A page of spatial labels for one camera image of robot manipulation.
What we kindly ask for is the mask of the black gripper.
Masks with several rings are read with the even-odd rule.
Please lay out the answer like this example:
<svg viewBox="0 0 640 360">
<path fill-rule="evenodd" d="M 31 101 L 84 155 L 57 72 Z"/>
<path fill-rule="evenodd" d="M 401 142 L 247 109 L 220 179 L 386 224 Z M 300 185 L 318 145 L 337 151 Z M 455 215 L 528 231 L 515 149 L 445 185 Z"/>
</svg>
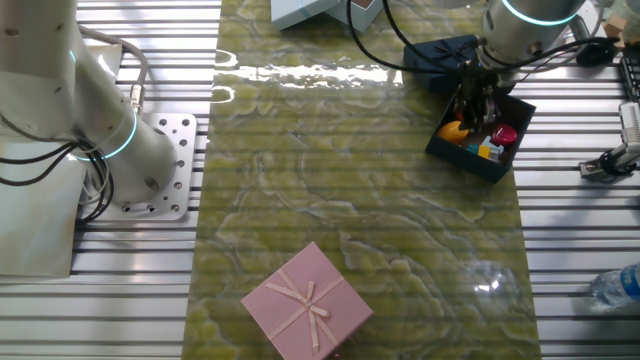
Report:
<svg viewBox="0 0 640 360">
<path fill-rule="evenodd" d="M 455 95 L 455 107 L 461 122 L 459 129 L 468 134 L 475 132 L 475 110 L 472 105 L 481 103 L 479 136 L 484 139 L 496 120 L 493 99 L 505 94 L 505 86 L 498 75 L 477 75 L 461 79 Z"/>
</svg>

